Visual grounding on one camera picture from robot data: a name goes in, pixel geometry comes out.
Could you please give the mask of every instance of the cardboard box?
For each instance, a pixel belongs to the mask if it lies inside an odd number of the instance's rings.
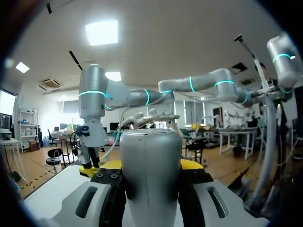
[[[36,140],[29,140],[28,141],[29,151],[37,150],[37,141]]]

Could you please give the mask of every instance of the shelf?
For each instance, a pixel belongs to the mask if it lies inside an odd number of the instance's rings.
[[[37,124],[18,124],[18,125],[26,126],[26,127],[38,127]]]
[[[25,138],[25,137],[38,137],[38,135],[21,136],[21,138]]]
[[[30,114],[30,115],[35,115],[35,113],[31,113],[31,112],[25,112],[25,111],[21,111],[22,114]]]

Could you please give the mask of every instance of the yellow object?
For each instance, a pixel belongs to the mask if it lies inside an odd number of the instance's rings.
[[[81,166],[79,168],[79,172],[80,172],[80,175],[91,178],[94,174],[97,174],[99,172],[99,169],[95,168],[95,167],[92,167],[90,169],[85,169],[83,166]]]
[[[199,163],[190,161],[190,160],[186,160],[186,159],[181,159],[181,166],[182,166],[182,169],[203,169],[203,166],[201,166]],[[121,169],[122,163],[121,163],[120,159],[108,161],[104,165],[102,165],[100,168]]]
[[[199,129],[199,128],[201,128],[201,125],[200,124],[192,124],[191,128],[192,129]]]
[[[187,159],[181,159],[181,166],[182,169],[203,169],[199,163]]]
[[[113,161],[108,161],[105,164],[103,164],[102,166],[100,166],[100,168],[104,168],[104,169],[121,169],[122,168],[121,159],[113,160]]]

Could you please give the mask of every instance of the screen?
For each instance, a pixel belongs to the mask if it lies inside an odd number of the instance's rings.
[[[110,130],[116,130],[117,128],[119,128],[119,123],[109,123],[109,129]]]
[[[60,124],[60,130],[66,129],[67,128],[67,124]]]
[[[0,90],[0,113],[13,115],[16,97]]]

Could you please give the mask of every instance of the computer monitor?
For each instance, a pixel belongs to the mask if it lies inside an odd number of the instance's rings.
[[[67,124],[63,124],[63,123],[60,124],[60,130],[63,130],[66,128],[67,128]]]
[[[117,128],[119,128],[119,123],[118,123],[118,122],[109,123],[109,129],[110,129],[111,131],[114,131],[114,130],[116,130]]]

